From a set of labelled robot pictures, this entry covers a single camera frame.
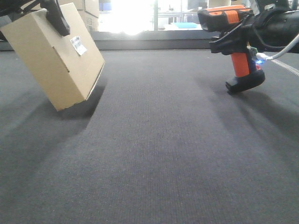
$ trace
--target blue container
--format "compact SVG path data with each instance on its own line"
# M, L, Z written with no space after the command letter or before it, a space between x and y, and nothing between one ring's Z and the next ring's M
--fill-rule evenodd
M112 4L111 3L100 3L100 11L111 11Z

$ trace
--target blue led light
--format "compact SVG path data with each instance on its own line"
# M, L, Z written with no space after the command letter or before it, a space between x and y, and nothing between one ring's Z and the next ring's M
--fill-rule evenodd
M263 60L256 60L256 63L257 64L263 64L265 61L263 61Z

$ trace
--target orange barcode scanner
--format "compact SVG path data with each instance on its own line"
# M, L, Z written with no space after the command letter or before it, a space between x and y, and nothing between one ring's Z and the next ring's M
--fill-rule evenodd
M250 8L243 5L207 8L198 11L199 22L203 30L221 32L210 42L211 52L231 55L235 77L226 81L230 92L241 92L263 83L265 75L252 58L247 48L247 40L238 28L241 21L252 14Z

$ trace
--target cardboard box stack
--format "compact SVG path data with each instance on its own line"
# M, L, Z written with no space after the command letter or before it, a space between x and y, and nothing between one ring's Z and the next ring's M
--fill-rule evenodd
M89 32L98 31L99 30L99 15L100 15L100 7L99 0L58 0L59 5L64 5L68 3L74 3L76 9L78 10L82 20L85 23L85 26ZM37 5L33 8L33 10L40 10L40 6Z

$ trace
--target gray carpet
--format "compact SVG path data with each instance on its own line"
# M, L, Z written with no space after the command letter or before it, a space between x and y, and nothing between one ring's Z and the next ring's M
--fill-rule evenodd
M102 54L91 98L56 112L0 52L1 224L299 222L298 76L269 62L230 95L229 56Z

